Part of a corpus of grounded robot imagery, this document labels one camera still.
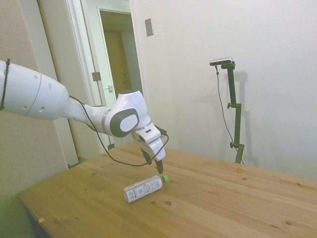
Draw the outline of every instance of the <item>black cable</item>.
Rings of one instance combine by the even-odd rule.
[[[95,132],[97,133],[97,136],[98,136],[98,139],[99,139],[101,145],[103,146],[104,150],[106,151],[106,153],[109,155],[109,157],[110,157],[113,161],[116,161],[117,163],[120,163],[120,164],[129,165],[129,166],[134,166],[134,167],[141,167],[141,166],[144,166],[144,165],[147,165],[147,164],[148,164],[148,163],[144,163],[144,164],[141,164],[141,165],[134,165],[134,164],[129,164],[129,163],[122,162],[122,161],[119,161],[119,160],[114,159],[114,158],[109,154],[109,152],[108,152],[108,150],[106,149],[106,147],[104,146],[104,144],[103,144],[103,142],[102,142],[102,140],[101,140],[101,138],[100,138],[100,136],[99,136],[99,133],[97,132],[97,128],[95,127],[95,125],[93,124],[93,122],[90,120],[90,117],[89,117],[89,115],[88,115],[88,113],[87,113],[87,111],[86,111],[86,109],[85,109],[85,107],[84,107],[84,104],[83,104],[79,99],[77,99],[77,98],[75,98],[75,97],[73,97],[73,96],[69,96],[69,97],[72,98],[72,99],[75,99],[77,102],[80,103],[80,105],[81,105],[82,108],[84,109],[84,112],[85,112],[85,114],[86,114],[86,116],[87,116],[89,122],[91,123],[91,125],[93,125],[94,130],[95,130]],[[163,144],[163,146],[157,151],[157,153],[151,158],[151,160],[153,160],[153,159],[159,154],[159,152],[164,148],[164,146],[167,144],[167,142],[168,142],[168,140],[169,140],[169,136],[168,136],[167,134],[165,134],[165,136],[167,137],[167,141],[166,141],[166,142]]]
[[[218,67],[217,67],[217,65],[215,65],[214,67],[216,68],[216,71],[217,71],[217,73],[216,73],[216,74],[217,74],[217,82],[218,82],[218,95],[219,95],[219,100],[220,100],[220,105],[221,105],[221,110],[222,110],[222,118],[223,118],[224,124],[225,124],[225,126],[226,126],[226,128],[227,128],[227,131],[228,131],[228,133],[229,133],[229,135],[230,135],[230,138],[231,138],[232,144],[234,144],[233,139],[232,139],[232,136],[231,136],[231,133],[230,133],[230,131],[229,131],[229,129],[228,129],[228,126],[227,126],[226,119],[224,118],[224,112],[223,112],[222,100],[221,100],[220,90],[219,90],[219,72],[218,72]]]

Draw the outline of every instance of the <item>wooden tabletop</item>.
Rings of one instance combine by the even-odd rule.
[[[113,148],[144,163],[140,148]],[[123,188],[158,175],[102,154],[22,192],[56,238],[317,238],[317,180],[166,149],[163,188],[127,203]]]

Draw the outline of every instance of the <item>light switch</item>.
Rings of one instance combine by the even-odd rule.
[[[145,20],[145,28],[147,30],[147,36],[154,35],[152,18]]]

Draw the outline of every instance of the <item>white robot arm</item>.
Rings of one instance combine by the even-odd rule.
[[[164,130],[151,122],[140,91],[127,90],[119,93],[112,108],[82,105],[69,96],[64,85],[54,79],[28,68],[0,61],[0,95],[1,109],[6,112],[48,120],[69,118],[85,123],[93,130],[96,128],[97,132],[115,137],[124,137],[131,133],[134,141],[141,147],[147,163],[150,164],[150,157],[156,154],[158,172],[163,171],[161,159],[165,157],[165,150],[160,136]]]

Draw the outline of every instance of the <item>bottle label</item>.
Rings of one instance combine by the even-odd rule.
[[[157,177],[158,178],[148,178],[126,187],[123,191],[127,195],[127,202],[133,202],[141,197],[148,195],[149,193],[155,192],[156,190],[160,189],[163,184],[160,177]]]

